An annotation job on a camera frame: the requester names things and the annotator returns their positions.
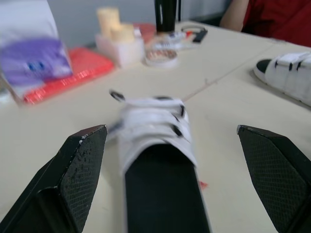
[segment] white table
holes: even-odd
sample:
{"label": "white table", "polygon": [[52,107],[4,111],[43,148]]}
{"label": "white table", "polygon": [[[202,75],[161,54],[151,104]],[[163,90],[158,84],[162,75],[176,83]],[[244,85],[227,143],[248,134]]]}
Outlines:
{"label": "white table", "polygon": [[[109,96],[112,88],[131,98],[167,95],[185,101],[215,233],[276,232],[252,186],[236,127],[247,124],[286,135],[311,155],[309,107],[250,74],[261,58],[302,50],[306,48],[208,27],[200,49],[181,52],[175,68],[137,64],[35,106],[2,106],[0,219],[69,135],[115,121],[122,105]],[[84,232],[120,233],[123,216],[118,154],[110,144]]]}

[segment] red shirt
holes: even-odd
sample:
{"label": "red shirt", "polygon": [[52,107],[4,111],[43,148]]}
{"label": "red shirt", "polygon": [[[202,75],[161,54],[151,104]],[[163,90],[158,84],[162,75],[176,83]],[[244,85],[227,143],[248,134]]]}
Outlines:
{"label": "red shirt", "polygon": [[311,0],[250,0],[242,31],[311,47]]}

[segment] white sandal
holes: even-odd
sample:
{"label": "white sandal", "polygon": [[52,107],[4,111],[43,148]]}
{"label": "white sandal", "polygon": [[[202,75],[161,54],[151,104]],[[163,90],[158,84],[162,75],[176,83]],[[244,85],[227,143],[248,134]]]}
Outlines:
{"label": "white sandal", "polygon": [[125,182],[127,232],[211,232],[183,102],[111,95],[125,104],[114,135]]}
{"label": "white sandal", "polygon": [[259,61],[255,75],[269,86],[311,106],[311,53],[288,53]]}

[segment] white box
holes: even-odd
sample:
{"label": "white box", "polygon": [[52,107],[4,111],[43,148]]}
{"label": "white box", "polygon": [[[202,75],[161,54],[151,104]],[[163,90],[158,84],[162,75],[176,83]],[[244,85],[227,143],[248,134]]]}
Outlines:
{"label": "white box", "polygon": [[133,42],[117,43],[97,34],[95,40],[98,52],[105,55],[119,67],[141,62],[145,57],[144,41],[141,37],[136,37]]}

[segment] black sole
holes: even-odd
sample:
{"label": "black sole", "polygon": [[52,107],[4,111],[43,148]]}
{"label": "black sole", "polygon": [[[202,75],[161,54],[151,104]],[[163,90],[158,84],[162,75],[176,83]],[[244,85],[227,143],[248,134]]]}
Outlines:
{"label": "black sole", "polygon": [[70,136],[0,223],[1,233],[81,233],[97,187],[105,126]]}
{"label": "black sole", "polygon": [[129,233],[209,233],[195,167],[171,145],[146,149],[125,174]]}
{"label": "black sole", "polygon": [[254,188],[279,233],[311,232],[311,161],[286,137],[240,126]]}

